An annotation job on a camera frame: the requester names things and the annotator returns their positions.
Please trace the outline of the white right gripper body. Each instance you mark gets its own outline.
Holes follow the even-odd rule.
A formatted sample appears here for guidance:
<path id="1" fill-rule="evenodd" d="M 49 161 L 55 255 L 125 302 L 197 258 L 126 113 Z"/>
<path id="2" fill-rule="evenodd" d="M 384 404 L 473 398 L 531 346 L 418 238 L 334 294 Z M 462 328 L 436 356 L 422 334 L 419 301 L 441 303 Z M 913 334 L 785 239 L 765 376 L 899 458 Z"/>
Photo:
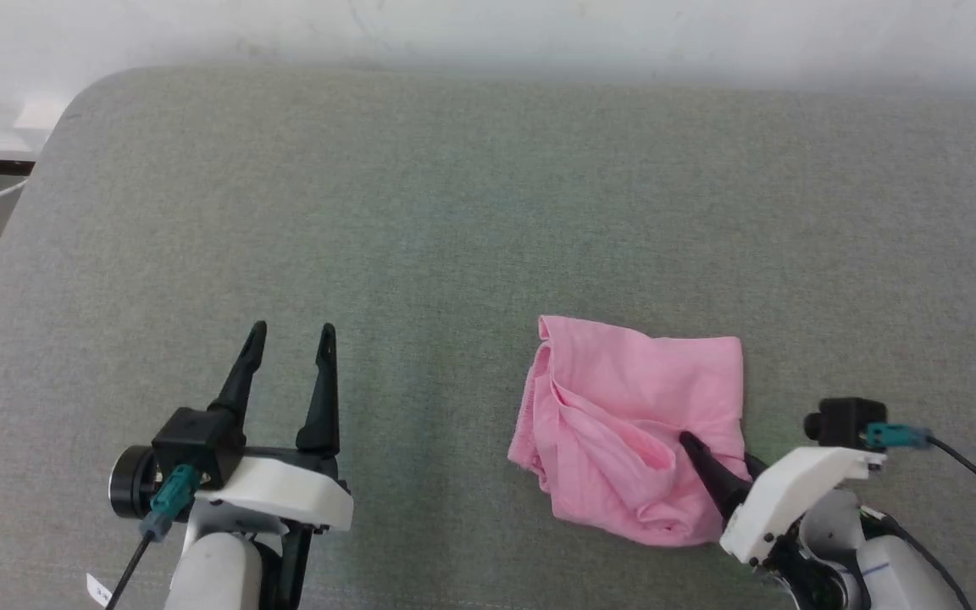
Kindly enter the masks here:
<path id="1" fill-rule="evenodd" d="M 775 541 L 845 480 L 865 480 L 887 456 L 844 447 L 797 447 L 760 474 L 719 544 L 740 563 L 763 563 Z"/>

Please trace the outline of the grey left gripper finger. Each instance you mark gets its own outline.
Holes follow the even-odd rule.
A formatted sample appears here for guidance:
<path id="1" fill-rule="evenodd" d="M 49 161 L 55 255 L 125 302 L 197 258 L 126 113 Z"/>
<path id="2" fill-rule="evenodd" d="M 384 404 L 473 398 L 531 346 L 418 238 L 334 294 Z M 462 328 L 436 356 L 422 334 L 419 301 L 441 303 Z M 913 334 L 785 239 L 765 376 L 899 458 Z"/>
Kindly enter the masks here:
<path id="1" fill-rule="evenodd" d="M 208 407 L 209 412 L 231 413 L 235 426 L 243 426 L 247 417 L 249 391 L 254 375 L 261 367 L 267 333 L 266 321 L 259 320 L 252 325 L 219 394 Z"/>
<path id="2" fill-rule="evenodd" d="M 315 367 L 317 378 L 307 417 L 296 435 L 296 449 L 303 454 L 336 456 L 341 449 L 340 375 L 333 324 L 323 324 Z"/>

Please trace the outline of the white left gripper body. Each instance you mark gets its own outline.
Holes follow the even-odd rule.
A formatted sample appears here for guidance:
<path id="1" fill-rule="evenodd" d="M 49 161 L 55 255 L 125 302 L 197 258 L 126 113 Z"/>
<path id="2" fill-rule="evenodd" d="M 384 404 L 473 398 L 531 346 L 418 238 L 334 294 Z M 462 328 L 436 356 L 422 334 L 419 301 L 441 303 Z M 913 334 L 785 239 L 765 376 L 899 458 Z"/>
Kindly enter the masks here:
<path id="1" fill-rule="evenodd" d="M 198 533 L 349 530 L 355 501 L 336 457 L 255 449 L 220 489 L 198 491 Z"/>

